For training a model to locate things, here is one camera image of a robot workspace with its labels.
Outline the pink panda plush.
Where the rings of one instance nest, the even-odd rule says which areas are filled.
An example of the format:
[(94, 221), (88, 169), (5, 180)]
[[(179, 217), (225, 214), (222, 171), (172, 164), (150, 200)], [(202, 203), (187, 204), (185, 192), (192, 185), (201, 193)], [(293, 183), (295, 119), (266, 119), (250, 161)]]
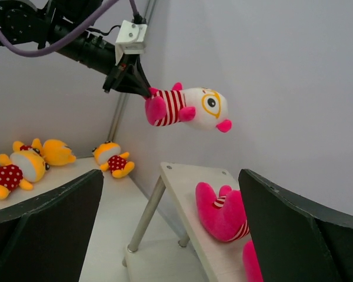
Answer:
[(249, 235), (249, 224), (240, 190), (224, 185), (216, 193), (210, 184), (200, 182), (195, 189), (199, 220), (216, 240), (231, 243)]
[(248, 241), (243, 248), (242, 261), (244, 264), (245, 275), (249, 282), (263, 282), (261, 269), (255, 252), (253, 241)]
[(219, 92), (203, 87), (185, 89), (176, 83), (170, 90), (149, 88), (145, 114), (150, 125), (170, 126), (184, 123), (195, 129), (218, 129), (227, 133), (232, 128), (228, 102)]

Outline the orange plush polka dress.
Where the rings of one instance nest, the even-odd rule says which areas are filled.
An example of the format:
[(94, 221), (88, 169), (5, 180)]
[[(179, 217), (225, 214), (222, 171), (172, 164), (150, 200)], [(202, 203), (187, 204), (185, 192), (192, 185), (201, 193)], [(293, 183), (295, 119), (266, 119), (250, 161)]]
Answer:
[(17, 188), (32, 190), (49, 169), (50, 165), (33, 150), (0, 154), (0, 200)]

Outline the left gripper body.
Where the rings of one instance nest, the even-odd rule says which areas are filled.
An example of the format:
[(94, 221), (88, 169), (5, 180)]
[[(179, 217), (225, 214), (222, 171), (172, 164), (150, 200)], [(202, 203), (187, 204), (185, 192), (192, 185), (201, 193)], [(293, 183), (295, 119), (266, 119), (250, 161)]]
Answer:
[(134, 76), (136, 57), (140, 57), (140, 55), (124, 55), (119, 64), (110, 70), (102, 87), (105, 93), (110, 92), (110, 90), (117, 91), (118, 86), (136, 86)]

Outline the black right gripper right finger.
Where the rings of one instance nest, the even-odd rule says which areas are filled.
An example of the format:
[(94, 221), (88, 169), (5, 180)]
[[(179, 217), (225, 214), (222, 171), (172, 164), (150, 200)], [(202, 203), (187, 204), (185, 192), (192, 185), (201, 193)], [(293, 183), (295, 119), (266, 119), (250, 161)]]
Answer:
[(264, 281), (353, 281), (353, 216), (249, 169), (238, 176)]

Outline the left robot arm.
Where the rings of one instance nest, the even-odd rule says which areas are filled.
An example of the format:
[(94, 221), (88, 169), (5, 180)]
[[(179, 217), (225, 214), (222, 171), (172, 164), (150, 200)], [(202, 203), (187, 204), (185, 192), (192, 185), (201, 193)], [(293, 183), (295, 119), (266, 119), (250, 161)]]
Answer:
[(107, 42), (95, 21), (115, 1), (48, 1), (39, 9), (31, 1), (0, 1), (0, 46), (37, 58), (57, 52), (106, 76), (103, 90), (150, 97), (141, 66), (146, 19), (134, 1), (132, 21), (119, 24), (115, 43)]

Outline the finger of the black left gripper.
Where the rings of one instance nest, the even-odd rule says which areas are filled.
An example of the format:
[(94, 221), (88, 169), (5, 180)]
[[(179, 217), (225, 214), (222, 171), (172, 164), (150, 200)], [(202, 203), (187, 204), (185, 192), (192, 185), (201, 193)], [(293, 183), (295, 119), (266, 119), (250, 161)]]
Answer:
[(136, 57), (134, 63), (134, 76), (136, 79), (136, 87), (138, 89), (138, 94), (141, 96), (150, 96), (150, 84), (142, 68), (140, 57)]
[(118, 86), (117, 91), (122, 92), (122, 93), (130, 93), (130, 94), (134, 94), (134, 95), (139, 95), (142, 97), (150, 97), (149, 89), (145, 88), (143, 86), (140, 86), (140, 87), (128, 86), (128, 85)]

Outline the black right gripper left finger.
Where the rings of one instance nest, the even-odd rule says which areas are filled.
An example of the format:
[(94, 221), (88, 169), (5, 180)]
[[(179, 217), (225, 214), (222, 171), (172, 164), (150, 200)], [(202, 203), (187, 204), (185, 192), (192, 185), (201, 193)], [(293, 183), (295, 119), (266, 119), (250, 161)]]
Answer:
[(94, 169), (0, 209), (0, 281), (78, 281), (103, 186)]

